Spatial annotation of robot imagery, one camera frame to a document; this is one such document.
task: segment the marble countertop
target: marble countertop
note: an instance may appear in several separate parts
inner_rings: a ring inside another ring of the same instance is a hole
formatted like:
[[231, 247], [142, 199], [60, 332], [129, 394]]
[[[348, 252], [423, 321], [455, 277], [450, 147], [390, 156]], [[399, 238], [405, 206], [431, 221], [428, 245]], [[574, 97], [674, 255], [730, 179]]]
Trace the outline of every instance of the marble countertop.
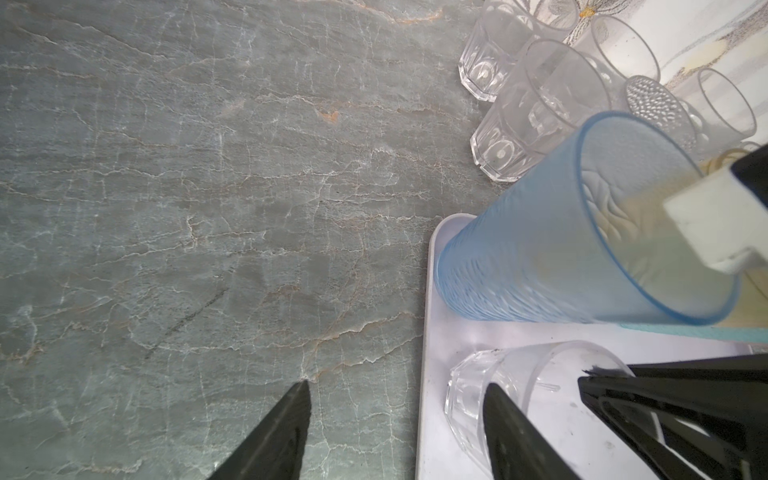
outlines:
[[302, 478], [411, 478], [480, 4], [3, 2], [2, 477], [206, 478], [308, 378]]

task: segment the drinking glass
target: drinking glass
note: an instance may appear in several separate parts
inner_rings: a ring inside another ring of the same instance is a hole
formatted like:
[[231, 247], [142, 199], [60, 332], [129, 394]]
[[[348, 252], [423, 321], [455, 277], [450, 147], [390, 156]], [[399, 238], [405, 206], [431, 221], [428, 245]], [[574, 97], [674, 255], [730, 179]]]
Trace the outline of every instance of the drinking glass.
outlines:
[[[616, 442], [617, 439], [612, 438], [608, 427], [581, 403], [578, 378], [590, 371], [613, 376], [634, 376], [613, 353], [590, 342], [545, 343], [476, 352], [451, 370], [445, 397], [445, 416], [462, 450], [488, 477], [492, 475], [483, 427], [482, 403], [490, 383], [496, 383], [504, 389], [536, 429], [569, 465], [575, 467], [576, 473], [582, 478], [595, 478], [595, 475], [589, 475], [594, 474], [589, 472], [590, 468], [625, 466], [618, 465], [616, 461], [626, 462], [626, 458], [629, 458], [633, 467], [643, 468], [642, 460], [621, 441]], [[568, 439], [571, 440], [569, 445], [553, 443], [566, 428], [572, 429], [578, 437], [571, 436]], [[613, 465], [604, 465], [605, 458], [601, 458], [606, 453], [605, 439], [613, 439], [612, 445], [618, 449], [610, 455], [614, 460]]]
[[575, 0], [485, 0], [458, 60], [462, 84], [494, 101], [521, 53], [536, 38], [563, 40], [578, 22]]
[[515, 181], [590, 116], [610, 109], [604, 83], [582, 54], [536, 40], [470, 138], [472, 157], [492, 180]]
[[701, 177], [653, 125], [597, 114], [448, 242], [437, 290], [468, 319], [718, 322], [738, 278], [705, 267], [663, 207]]
[[697, 152], [697, 131], [685, 108], [662, 84], [637, 75], [624, 84], [617, 107], [659, 127], [687, 154]]
[[719, 155], [757, 131], [755, 114], [736, 85], [712, 68], [702, 68], [670, 90], [697, 129], [696, 160]]
[[615, 17], [592, 17], [589, 27], [573, 47], [598, 71], [614, 103], [622, 95], [628, 78], [643, 75], [658, 81], [661, 75], [656, 57], [645, 40]]

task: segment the white plastic tray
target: white plastic tray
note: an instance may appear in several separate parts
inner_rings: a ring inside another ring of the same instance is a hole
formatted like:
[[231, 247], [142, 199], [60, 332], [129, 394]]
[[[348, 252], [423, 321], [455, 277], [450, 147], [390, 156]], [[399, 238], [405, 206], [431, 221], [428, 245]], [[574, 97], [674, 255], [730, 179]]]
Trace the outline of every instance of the white plastic tray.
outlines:
[[481, 322], [462, 318], [440, 298], [432, 282], [432, 270], [435, 257], [473, 218], [470, 214], [446, 217], [429, 242], [417, 480], [486, 478], [458, 446], [443, 413], [451, 368], [475, 351], [579, 339], [609, 349], [627, 364], [750, 353], [743, 343], [638, 332], [615, 325]]

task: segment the blue plastic cup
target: blue plastic cup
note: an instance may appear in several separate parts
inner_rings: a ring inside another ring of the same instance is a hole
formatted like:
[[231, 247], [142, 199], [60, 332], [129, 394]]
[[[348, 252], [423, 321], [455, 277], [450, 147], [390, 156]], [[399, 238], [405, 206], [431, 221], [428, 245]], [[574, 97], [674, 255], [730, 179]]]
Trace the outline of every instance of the blue plastic cup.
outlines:
[[469, 319], [718, 322], [738, 277], [706, 268], [662, 207], [701, 177], [646, 121], [597, 114], [449, 241], [438, 291]]

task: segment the cup rim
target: cup rim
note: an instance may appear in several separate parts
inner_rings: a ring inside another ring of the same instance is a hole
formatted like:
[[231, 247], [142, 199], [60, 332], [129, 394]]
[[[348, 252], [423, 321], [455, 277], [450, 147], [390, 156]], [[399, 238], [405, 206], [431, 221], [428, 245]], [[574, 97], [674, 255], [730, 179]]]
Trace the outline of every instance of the cup rim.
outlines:
[[522, 4], [522, 2], [521, 2], [520, 0], [513, 0], [513, 1], [514, 1], [516, 4], [518, 4], [518, 7], [520, 7], [520, 8], [523, 10], [523, 12], [525, 12], [525, 14], [526, 14], [526, 15], [527, 15], [527, 16], [528, 16], [528, 17], [529, 17], [531, 20], [533, 20], [534, 22], [536, 22], [536, 23], [538, 23], [538, 24], [540, 24], [540, 25], [544, 25], [544, 26], [545, 26], [545, 27], [547, 27], [547, 28], [551, 28], [552, 30], [555, 30], [555, 31], [565, 31], [565, 32], [570, 32], [571, 30], [573, 30], [573, 29], [576, 27], [576, 25], [578, 24], [578, 21], [579, 21], [579, 16], [578, 16], [578, 14], [579, 14], [579, 11], [580, 11], [580, 9], [579, 9], [579, 6], [578, 6], [578, 3], [576, 2], [576, 0], [564, 0], [565, 2], [568, 2], [568, 3], [570, 3], [570, 4], [573, 6], [573, 9], [574, 9], [574, 13], [575, 13], [575, 15], [574, 15], [574, 21], [573, 21], [571, 24], [569, 24], [567, 27], [563, 27], [563, 28], [557, 28], [557, 27], [553, 27], [552, 25], [549, 25], [548, 23], [544, 23], [544, 22], [542, 22], [541, 20], [539, 20], [538, 18], [536, 18], [535, 16], [533, 16], [533, 14], [532, 14], [532, 13], [530, 13], [530, 11], [528, 10], [528, 7], [526, 7], [525, 5], [523, 5], [523, 4]]
[[[744, 105], [746, 105], [746, 109], [747, 109], [747, 111], [749, 111], [750, 118], [752, 119], [752, 122], [751, 122], [752, 126], [750, 127], [750, 129], [748, 131], [741, 131], [738, 128], [734, 127], [728, 120], [723, 118], [723, 115], [721, 115], [719, 111], [717, 111], [717, 109], [715, 108], [714, 104], [710, 100], [710, 97], [709, 97], [709, 95], [707, 95], [707, 91], [704, 89], [704, 86], [702, 84], [701, 76], [705, 72], [713, 74], [713, 75], [716, 75], [716, 76], [722, 78], [723, 80], [725, 80], [728, 84], [730, 84], [731, 87], [733, 87], [734, 91], [739, 95], [739, 97], [741, 97], [741, 100], [744, 102]], [[731, 130], [735, 131], [739, 135], [743, 135], [742, 139], [751, 137], [751, 136], [753, 136], [757, 132], [757, 119], [755, 118], [755, 112], [752, 110], [752, 105], [750, 105], [750, 103], [744, 97], [744, 94], [741, 93], [741, 90], [739, 90], [739, 88], [728, 77], [726, 77], [725, 75], [721, 74], [720, 72], [718, 72], [714, 68], [705, 67], [705, 68], [701, 68], [699, 71], [696, 72], [696, 82], [699, 85], [699, 90], [701, 91], [701, 94], [704, 96], [704, 100], [707, 101], [707, 104], [710, 106], [712, 111], [715, 112], [715, 115], [717, 115], [717, 117], [720, 120], [722, 120], [725, 125], [728, 125], [728, 128], [730, 128]]]
[[[683, 158], [685, 158], [687, 160], [688, 164], [695, 170], [695, 172], [698, 173], [698, 175], [701, 178], [705, 177], [704, 173], [701, 171], [701, 169], [698, 167], [698, 165], [696, 165], [696, 162], [691, 160], [690, 156], [687, 153], [685, 153], [685, 151], [682, 148], [680, 148], [680, 145], [678, 145], [674, 140], [672, 140], [669, 137], [669, 135], [665, 134], [656, 125], [653, 125], [652, 123], [650, 123], [648, 121], [645, 121], [642, 118], [635, 117], [634, 115], [629, 114], [627, 112], [623, 112], [623, 111], [603, 111], [603, 112], [600, 112], [599, 114], [593, 115], [592, 117], [587, 119], [587, 121], [585, 121], [584, 124], [581, 125], [581, 128], [579, 129], [579, 132], [578, 132], [578, 137], [576, 138], [576, 142], [575, 142], [575, 146], [574, 146], [574, 152], [575, 152], [575, 156], [576, 156], [576, 161], [573, 162], [573, 166], [574, 166], [574, 169], [575, 169], [575, 172], [574, 172], [575, 173], [575, 178], [576, 178], [576, 181], [579, 182], [579, 184], [583, 183], [583, 179], [581, 177], [581, 153], [582, 153], [583, 148], [584, 148], [584, 139], [586, 138], [587, 133], [589, 132], [589, 130], [592, 129], [592, 127], [597, 122], [603, 121], [603, 120], [605, 120], [607, 118], [616, 118], [616, 117], [627, 118], [627, 119], [630, 119], [632, 121], [636, 121], [638, 123], [641, 123], [641, 124], [645, 125], [646, 127], [650, 128], [651, 130], [655, 131], [664, 140], [666, 140], [669, 143], [671, 143], [673, 145], [673, 147], [676, 148], [680, 152], [681, 155], [683, 155]], [[589, 206], [587, 205], [587, 198], [586, 198], [586, 195], [584, 194], [584, 189], [583, 188], [577, 188], [577, 191], [578, 191], [578, 197], [579, 197], [579, 200], [580, 200], [581, 208], [584, 211], [584, 214], [589, 219], [589, 222], [590, 222], [590, 224], [592, 226], [592, 231], [593, 231], [594, 235], [597, 237], [597, 239], [599, 240], [600, 245], [602, 245], [603, 250], [611, 258], [611, 260], [613, 261], [614, 265], [616, 265], [616, 267], [618, 267], [618, 269], [624, 274], [624, 276], [627, 277], [627, 280], [629, 280], [631, 282], [631, 284], [635, 287], [635, 289], [638, 292], [640, 292], [640, 294], [643, 297], [645, 297], [646, 300], [651, 302], [651, 304], [653, 304], [655, 307], [657, 307], [662, 312], [666, 313], [668, 316], [674, 318], [678, 323], [683, 323], [683, 324], [686, 324], [686, 325], [697, 325], [697, 326], [706, 326], [706, 325], [711, 325], [713, 323], [717, 323], [717, 322], [721, 321], [722, 319], [724, 319], [730, 313], [730, 311], [733, 310], [733, 308], [736, 305], [737, 300], [739, 299], [740, 284], [741, 284], [739, 277], [736, 276], [736, 275], [733, 276], [733, 287], [731, 288], [731, 292], [730, 292], [730, 295], [729, 295], [728, 299], [723, 303], [723, 308], [721, 308], [719, 312], [717, 312], [714, 315], [709, 316], [709, 317], [697, 317], [697, 316], [687, 315], [685, 313], [678, 312], [676, 310], [672, 310], [670, 307], [664, 305], [659, 300], [656, 300], [656, 298], [654, 298], [652, 295], [650, 295], [645, 290], [645, 288], [643, 288], [629, 274], [629, 272], [627, 272], [627, 269], [624, 268], [624, 266], [621, 264], [621, 262], [618, 261], [618, 259], [614, 255], [613, 250], [610, 248], [610, 246], [608, 246], [607, 241], [603, 238], [602, 235], [600, 235], [600, 230], [598, 229], [598, 224], [597, 224], [597, 222], [595, 222], [594, 216], [589, 211]]]
[[533, 389], [536, 384], [536, 380], [538, 379], [538, 376], [541, 375], [541, 372], [544, 371], [544, 368], [546, 368], [547, 364], [549, 364], [553, 358], [555, 358], [557, 355], [560, 355], [564, 351], [572, 350], [572, 349], [592, 349], [596, 350], [597, 353], [600, 353], [601, 355], [604, 355], [621, 367], [621, 369], [624, 370], [624, 373], [627, 374], [629, 377], [634, 377], [634, 372], [627, 366], [626, 363], [622, 359], [620, 359], [618, 356], [616, 356], [615, 353], [610, 351], [609, 349], [606, 349], [605, 347], [598, 345], [597, 343], [588, 342], [586, 340], [566, 340], [564, 342], [558, 342], [558, 343], [550, 343], [549, 345], [552, 345], [552, 348], [545, 354], [543, 357], [538, 361], [536, 366], [531, 371], [531, 375], [528, 377], [528, 381], [525, 383], [525, 391], [523, 392], [523, 395], [520, 397], [520, 411], [523, 412], [525, 415], [528, 414], [528, 408], [531, 406], [531, 396], [533, 395]]
[[533, 84], [533, 81], [531, 81], [531, 75], [530, 75], [530, 72], [528, 71], [528, 59], [529, 59], [529, 58], [528, 58], [528, 53], [530, 52], [531, 48], [532, 48], [534, 45], [540, 45], [540, 44], [543, 44], [543, 43], [553, 43], [553, 44], [556, 44], [558, 47], [567, 48], [567, 49], [568, 49], [568, 50], [570, 50], [571, 52], [573, 52], [573, 53], [575, 53], [576, 55], [578, 55], [579, 57], [581, 57], [581, 60], [582, 60], [582, 61], [584, 62], [584, 64], [585, 64], [585, 65], [587, 65], [587, 67], [588, 67], [588, 68], [591, 70], [591, 72], [594, 74], [594, 78], [595, 78], [595, 80], [598, 82], [598, 84], [599, 84], [599, 85], [602, 87], [602, 89], [603, 89], [603, 93], [605, 94], [605, 100], [606, 100], [606, 102], [607, 102], [607, 110], [610, 110], [610, 109], [612, 109], [612, 107], [613, 107], [613, 104], [611, 103], [611, 94], [608, 92], [608, 89], [606, 88], [606, 86], [605, 86], [605, 83], [603, 83], [602, 79], [600, 78], [600, 74], [598, 74], [598, 71], [597, 71], [597, 70], [595, 70], [595, 69], [594, 69], [594, 67], [593, 67], [592, 65], [590, 65], [590, 63], [587, 61], [587, 59], [586, 59], [586, 57], [585, 57], [585, 56], [583, 56], [583, 55], [582, 55], [582, 54], [581, 54], [579, 51], [577, 51], [575, 48], [571, 47], [570, 45], [566, 45], [565, 43], [562, 43], [561, 41], [557, 41], [557, 40], [551, 40], [550, 38], [538, 38], [538, 39], [536, 39], [536, 40], [532, 41], [532, 42], [531, 42], [531, 44], [530, 44], [528, 47], [526, 47], [526, 49], [525, 49], [525, 53], [523, 54], [523, 56], [522, 56], [522, 59], [521, 59], [520, 63], [522, 64], [522, 67], [523, 67], [523, 73], [525, 74], [525, 80], [528, 82], [528, 86], [529, 86], [529, 88], [531, 89], [531, 91], [533, 91], [533, 92], [534, 92], [534, 94], [536, 95], [536, 98], [538, 98], [538, 100], [541, 102], [541, 104], [542, 104], [542, 105], [544, 105], [544, 108], [546, 108], [547, 110], [549, 110], [549, 111], [550, 111], [550, 112], [551, 112], [551, 113], [552, 113], [552, 114], [553, 114], [553, 115], [554, 115], [554, 116], [555, 116], [555, 117], [556, 117], [558, 120], [560, 120], [561, 122], [563, 122], [563, 123], [564, 123], [564, 124], [566, 124], [567, 126], [569, 126], [569, 127], [573, 128], [574, 130], [575, 130], [575, 129], [577, 129], [577, 128], [579, 128], [579, 126], [578, 126], [578, 125], [574, 125], [574, 124], [572, 124], [570, 121], [568, 121], [568, 120], [565, 120], [565, 119], [564, 119], [564, 118], [563, 118], [563, 117], [562, 117], [562, 116], [561, 116], [561, 115], [560, 115], [560, 114], [559, 114], [557, 111], [555, 111], [554, 109], [552, 109], [552, 108], [551, 108], [551, 107], [550, 107], [550, 106], [547, 104], [547, 102], [544, 100], [544, 98], [542, 98], [542, 97], [541, 97], [541, 94], [539, 93], [539, 90], [538, 90], [538, 88], [536, 88], [536, 87], [534, 86], [534, 84]]
[[742, 142], [739, 144], [738, 148], [740, 148], [740, 149], [742, 149], [742, 150], [746, 150], [746, 151], [748, 151], [748, 152], [754, 152], [755, 150], [757, 150], [758, 148], [760, 148], [760, 147], [762, 147], [762, 146], [763, 146], [763, 145], [761, 145], [761, 144], [758, 144], [758, 143], [757, 143], [757, 142], [755, 142], [755, 141], [752, 141], [752, 140], [744, 140], [744, 141], [742, 141]]
[[645, 46], [645, 49], [647, 50], [648, 54], [650, 54], [651, 60], [654, 61], [654, 65], [656, 66], [656, 73], [655, 73], [655, 75], [653, 77], [648, 77], [648, 78], [650, 78], [651, 80], [659, 81], [661, 79], [661, 69], [659, 68], [659, 61], [656, 59], [656, 55], [654, 55], [654, 51], [651, 50], [650, 46], [648, 46], [648, 43], [643, 39], [643, 37], [639, 33], [637, 33], [637, 30], [635, 30], [634, 28], [629, 26], [629, 24], [627, 22], [624, 22], [623, 20], [620, 20], [619, 18], [616, 18], [613, 15], [597, 14], [594, 17], [592, 17], [591, 21], [589, 22], [589, 31], [592, 34], [592, 38], [595, 39], [595, 42], [594, 42], [595, 46], [598, 48], [598, 51], [600, 51], [600, 53], [603, 55], [603, 58], [611, 66], [611, 68], [613, 68], [615, 71], [617, 71], [619, 73], [619, 75], [621, 75], [625, 79], [636, 76], [636, 75], [630, 75], [628, 77], [621, 70], [616, 68], [616, 65], [614, 65], [613, 62], [611, 62], [610, 58], [605, 54], [605, 51], [600, 46], [600, 44], [597, 42], [597, 40], [596, 40], [597, 36], [595, 34], [596, 32], [594, 31], [594, 29], [596, 28], [595, 25], [600, 20], [602, 20], [603, 22], [617, 22], [617, 23], [620, 23], [625, 28], [627, 28], [629, 31], [631, 31], [632, 33], [635, 34], [637, 39], [640, 40], [640, 42]]

